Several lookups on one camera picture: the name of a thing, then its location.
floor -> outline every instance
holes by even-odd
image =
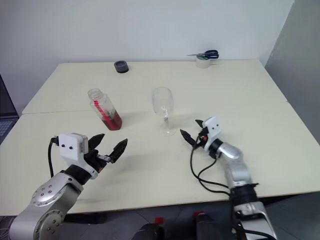
[[[320,239],[320,192],[303,194],[266,206],[279,240]],[[130,240],[144,224],[163,217],[167,239],[193,240],[192,218],[195,212],[205,212],[214,218],[226,240],[234,237],[229,231],[227,202],[197,203],[107,213],[101,224],[66,222],[59,240]],[[12,217],[0,221],[0,240],[9,239],[6,229]]]

cable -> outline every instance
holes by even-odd
[[[263,236],[266,237],[269,240],[277,240],[276,238],[274,238],[273,236],[271,236],[270,234],[261,232],[261,231],[253,231],[253,230],[248,230],[248,229],[244,229],[242,227],[240,227],[237,223],[236,223],[236,219],[235,219],[235,214],[234,214],[234,206],[232,204],[232,200],[231,201],[231,226],[232,228],[234,228],[236,231],[239,231],[241,233],[246,233],[246,234],[254,234],[254,235],[258,235],[258,236]]]
[[[193,176],[198,179],[199,183],[202,185],[203,188],[205,188],[206,190],[208,190],[209,192],[212,192],[212,193],[220,193],[220,194],[227,194],[228,196],[230,195],[227,191],[216,191],[216,190],[211,190],[210,188],[206,187],[203,183],[207,183],[207,184],[213,184],[213,185],[217,185],[217,186],[221,186],[221,187],[224,187],[224,188],[228,188],[227,185],[224,185],[222,183],[219,183],[219,182],[214,182],[214,181],[207,181],[207,180],[204,180],[202,178],[200,178],[200,175],[207,169],[211,168],[217,161],[217,159],[214,160],[214,162],[212,164],[210,164],[209,166],[205,167],[204,169],[202,169],[198,175],[195,174],[195,171],[194,171],[194,168],[193,168],[193,165],[192,165],[192,160],[193,160],[193,155],[194,155],[194,151],[196,149],[196,146],[197,146],[197,142],[199,140],[199,136],[196,138],[195,142],[194,142],[194,145],[192,146],[192,150],[191,150],[191,154],[190,154],[190,169],[191,169],[191,172],[193,174]]]
[[[52,162],[51,162],[51,148],[52,148],[52,141],[50,140],[49,147],[48,147],[48,162],[49,162],[50,176],[52,178],[54,176],[54,169],[52,167]]]

white table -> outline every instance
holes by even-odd
[[[191,146],[178,131],[163,136],[161,120],[151,110],[119,114],[123,119],[119,131],[109,131],[93,111],[22,115],[0,146],[0,215],[18,214],[28,205],[34,190],[49,179],[48,143],[60,133],[89,137],[105,133],[98,149],[106,154],[128,138],[123,156],[84,186],[70,213],[226,199],[223,194],[207,192],[192,176]],[[320,147],[289,103],[207,103],[177,109],[172,122],[195,136],[199,127],[194,119],[212,115],[220,118],[220,139],[243,151],[253,180],[260,183],[256,187],[260,197],[320,190]],[[52,161],[55,173],[66,168],[57,147],[52,147]],[[212,161],[202,149],[194,154],[196,171]],[[220,163],[203,178],[226,182]]]
[[[191,61],[128,65],[129,72],[121,74],[112,62],[60,64],[22,113],[90,110],[92,88],[107,93],[121,112],[150,110],[156,87],[172,90],[177,109],[287,101],[256,59],[215,61],[206,69]]]

tape roll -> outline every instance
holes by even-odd
[[[210,66],[210,63],[211,63],[210,59],[205,59],[202,56],[196,56],[195,58],[195,65],[198,68],[206,69]]]

